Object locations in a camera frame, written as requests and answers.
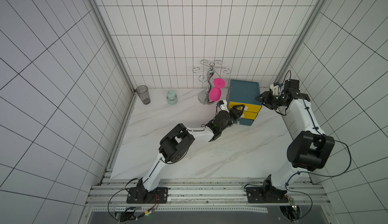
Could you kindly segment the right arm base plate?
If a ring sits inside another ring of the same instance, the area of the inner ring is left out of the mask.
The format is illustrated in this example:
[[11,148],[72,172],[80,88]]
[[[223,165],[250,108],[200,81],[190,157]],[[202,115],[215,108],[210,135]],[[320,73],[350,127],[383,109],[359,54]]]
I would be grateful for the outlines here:
[[288,203],[286,198],[287,191],[279,190],[274,187],[261,187],[248,185],[244,187],[244,191],[249,203]]

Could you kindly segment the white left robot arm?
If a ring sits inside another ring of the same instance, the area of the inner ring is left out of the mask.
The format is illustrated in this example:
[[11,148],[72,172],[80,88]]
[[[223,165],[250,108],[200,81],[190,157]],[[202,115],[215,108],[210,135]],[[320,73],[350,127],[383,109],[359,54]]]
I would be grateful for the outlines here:
[[164,166],[175,164],[183,159],[195,141],[217,140],[225,129],[231,127],[243,115],[245,109],[244,105],[228,109],[223,101],[218,102],[217,106],[220,111],[202,127],[187,128],[183,124],[178,124],[162,138],[155,163],[136,186],[147,193],[155,190],[161,180],[160,174]]

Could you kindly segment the yellow drawer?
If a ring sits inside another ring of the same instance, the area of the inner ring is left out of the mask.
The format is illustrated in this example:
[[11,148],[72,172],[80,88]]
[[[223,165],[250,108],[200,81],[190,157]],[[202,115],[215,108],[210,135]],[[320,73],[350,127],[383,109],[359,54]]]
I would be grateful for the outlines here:
[[244,111],[251,113],[259,113],[262,105],[261,104],[250,104],[250,103],[240,103],[240,102],[229,102],[228,108],[231,109],[233,106],[244,105]]
[[242,118],[242,119],[249,119],[249,120],[255,120],[257,115],[258,114],[256,112],[244,111],[240,118]]

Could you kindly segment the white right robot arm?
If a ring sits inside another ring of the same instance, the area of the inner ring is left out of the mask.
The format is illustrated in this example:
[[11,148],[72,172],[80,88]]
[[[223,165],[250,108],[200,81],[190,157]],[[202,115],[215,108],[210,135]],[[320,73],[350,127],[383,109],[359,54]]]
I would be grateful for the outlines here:
[[285,90],[280,95],[265,91],[256,100],[271,110],[284,107],[297,126],[297,133],[287,149],[287,162],[263,182],[262,194],[277,194],[281,198],[287,192],[287,185],[325,166],[335,140],[320,129],[307,94],[295,89]]

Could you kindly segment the yellow top drawer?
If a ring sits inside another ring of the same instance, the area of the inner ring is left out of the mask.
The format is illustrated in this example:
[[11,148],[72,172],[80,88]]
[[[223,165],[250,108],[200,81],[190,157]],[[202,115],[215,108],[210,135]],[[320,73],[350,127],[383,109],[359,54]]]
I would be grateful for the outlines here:
[[259,113],[262,105],[261,104],[250,104],[250,103],[240,103],[240,102],[229,102],[228,108],[231,109],[233,106],[244,105],[244,111],[251,113]]

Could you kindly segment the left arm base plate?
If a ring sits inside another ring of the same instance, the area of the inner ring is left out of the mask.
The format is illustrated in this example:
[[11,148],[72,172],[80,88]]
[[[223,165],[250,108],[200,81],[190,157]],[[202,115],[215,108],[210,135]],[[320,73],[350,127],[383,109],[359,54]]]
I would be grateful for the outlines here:
[[152,191],[147,191],[143,186],[133,187],[128,190],[127,204],[151,204],[167,203],[169,189],[167,187],[157,187]]

